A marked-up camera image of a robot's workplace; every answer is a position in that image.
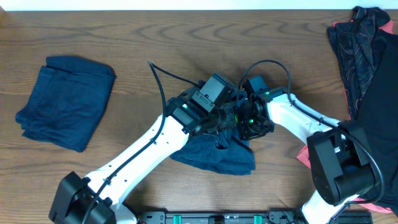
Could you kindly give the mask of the dark blue denim shorts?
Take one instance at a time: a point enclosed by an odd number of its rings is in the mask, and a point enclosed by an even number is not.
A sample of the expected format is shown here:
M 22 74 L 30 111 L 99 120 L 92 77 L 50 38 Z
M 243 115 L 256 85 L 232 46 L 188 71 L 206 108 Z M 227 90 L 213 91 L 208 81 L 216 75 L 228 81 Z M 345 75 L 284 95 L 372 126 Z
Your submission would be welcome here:
M 249 141 L 240 139 L 237 128 L 194 137 L 170 158 L 219 174 L 249 175 L 256 169 Z

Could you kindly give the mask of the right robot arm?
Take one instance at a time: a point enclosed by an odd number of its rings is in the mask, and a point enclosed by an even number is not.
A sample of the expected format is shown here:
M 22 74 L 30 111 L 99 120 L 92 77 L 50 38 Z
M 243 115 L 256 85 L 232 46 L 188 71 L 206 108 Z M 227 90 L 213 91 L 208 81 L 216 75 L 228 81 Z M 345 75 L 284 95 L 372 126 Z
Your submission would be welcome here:
M 261 138 L 280 125 L 307 145 L 316 191 L 292 223 L 338 223 L 338 216 L 359 195 L 384 189 L 380 168 L 356 121 L 324 116 L 284 87 L 271 90 L 260 76 L 241 87 L 248 95 L 236 115 L 241 139 Z

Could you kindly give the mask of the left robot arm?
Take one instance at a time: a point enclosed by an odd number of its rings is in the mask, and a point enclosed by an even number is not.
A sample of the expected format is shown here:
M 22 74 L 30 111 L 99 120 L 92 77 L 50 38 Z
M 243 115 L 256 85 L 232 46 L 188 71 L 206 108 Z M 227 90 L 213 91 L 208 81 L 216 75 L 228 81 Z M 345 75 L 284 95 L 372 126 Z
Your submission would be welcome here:
M 49 219 L 54 223 L 137 223 L 124 204 L 133 188 L 194 136 L 232 128 L 226 102 L 236 85 L 214 73 L 207 82 L 169 99 L 164 112 L 137 141 L 81 178 L 75 172 L 58 185 Z

